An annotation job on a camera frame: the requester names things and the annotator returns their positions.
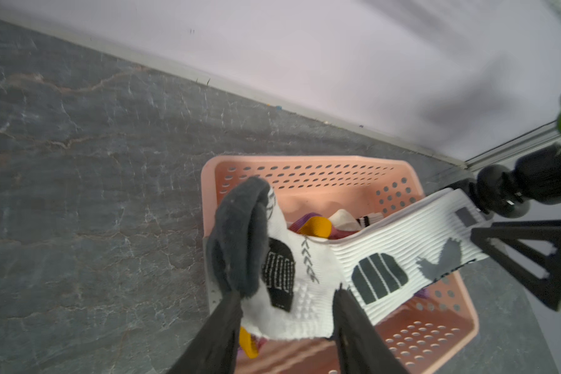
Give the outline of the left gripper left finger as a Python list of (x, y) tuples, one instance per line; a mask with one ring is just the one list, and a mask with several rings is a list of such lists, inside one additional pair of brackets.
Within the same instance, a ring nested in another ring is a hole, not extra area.
[(223, 297), (168, 374), (235, 372), (242, 319), (240, 300), (237, 291)]

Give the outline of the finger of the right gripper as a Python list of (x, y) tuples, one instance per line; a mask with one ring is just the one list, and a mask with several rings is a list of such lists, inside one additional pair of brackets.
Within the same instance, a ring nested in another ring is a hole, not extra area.
[[(497, 222), (474, 228), (472, 242), (553, 311), (561, 310), (561, 220)], [(501, 242), (547, 272), (539, 278), (497, 249)]]

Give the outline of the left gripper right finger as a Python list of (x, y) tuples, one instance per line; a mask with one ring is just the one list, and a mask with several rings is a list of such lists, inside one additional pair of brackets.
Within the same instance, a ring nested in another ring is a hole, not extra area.
[(398, 374), (408, 372), (384, 344), (351, 291), (333, 297), (333, 340), (341, 373)]

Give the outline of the white sport sock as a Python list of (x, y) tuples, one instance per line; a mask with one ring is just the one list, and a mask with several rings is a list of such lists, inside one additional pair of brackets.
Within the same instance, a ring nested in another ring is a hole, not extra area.
[[(257, 177), (230, 191), (216, 211), (207, 242), (213, 273), (223, 293), (240, 294), (242, 323), (243, 302), (261, 290), (268, 221), (279, 214), (273, 188)], [(344, 280), (335, 291), (351, 291), (376, 324), (417, 291), (483, 260), (471, 233), (490, 224), (461, 190), (444, 189), (346, 238), (313, 241), (338, 260)]]

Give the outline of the white sock two black stripes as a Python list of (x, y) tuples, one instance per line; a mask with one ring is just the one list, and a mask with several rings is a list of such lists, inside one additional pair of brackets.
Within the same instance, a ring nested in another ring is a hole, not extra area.
[(368, 213), (367, 215), (356, 218), (347, 210), (340, 209), (329, 217), (329, 221), (338, 230), (358, 232), (372, 224), (382, 221), (383, 218), (384, 216), (381, 213)]

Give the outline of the magenta striped sock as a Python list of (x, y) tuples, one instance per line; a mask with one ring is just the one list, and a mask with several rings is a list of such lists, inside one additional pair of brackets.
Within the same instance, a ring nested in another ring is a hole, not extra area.
[(345, 231), (328, 218), (308, 213), (291, 225), (282, 214), (268, 221), (269, 251), (261, 267), (261, 290), (243, 302), (239, 345), (256, 358), (269, 340), (328, 338), (333, 330), (332, 302), (344, 276), (329, 247), (315, 238), (340, 239), (360, 230), (358, 221)]

